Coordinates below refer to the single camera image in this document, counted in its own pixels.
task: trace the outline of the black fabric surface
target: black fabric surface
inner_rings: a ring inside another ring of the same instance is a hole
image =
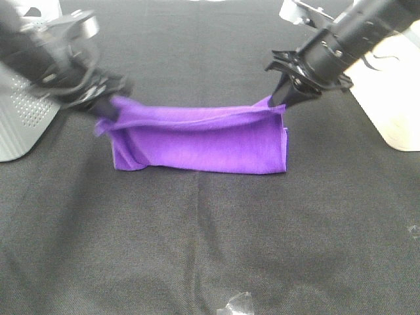
[[[337,15],[351,1],[308,1]],[[101,65],[147,105],[269,95],[271,49],[313,35],[280,0],[70,1],[94,9]],[[420,314],[420,154],[389,148],[350,93],[297,105],[286,174],[124,173],[95,120],[60,113],[0,164],[0,314]]]

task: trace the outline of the perforated panel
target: perforated panel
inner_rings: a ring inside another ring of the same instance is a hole
[[[51,110],[52,102],[40,100],[26,93],[24,89],[29,85],[21,77],[12,78],[12,104],[16,108],[19,118],[25,127],[36,127]]]

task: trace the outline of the clear plastic piece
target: clear plastic piece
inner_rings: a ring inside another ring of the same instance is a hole
[[[225,308],[217,310],[217,315],[254,315],[251,294],[244,292],[232,297]]]

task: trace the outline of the cloth fold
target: cloth fold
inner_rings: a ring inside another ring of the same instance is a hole
[[[149,165],[221,173],[286,171],[285,106],[173,108],[145,106],[116,96],[116,122],[100,119],[96,135],[112,142],[114,166],[135,171]]]

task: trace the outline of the folded fabric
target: folded fabric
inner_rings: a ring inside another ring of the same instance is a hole
[[[286,171],[285,106],[173,108],[145,106],[116,96],[116,122],[100,119],[96,134],[108,134],[116,169],[160,165],[198,171],[268,174]]]

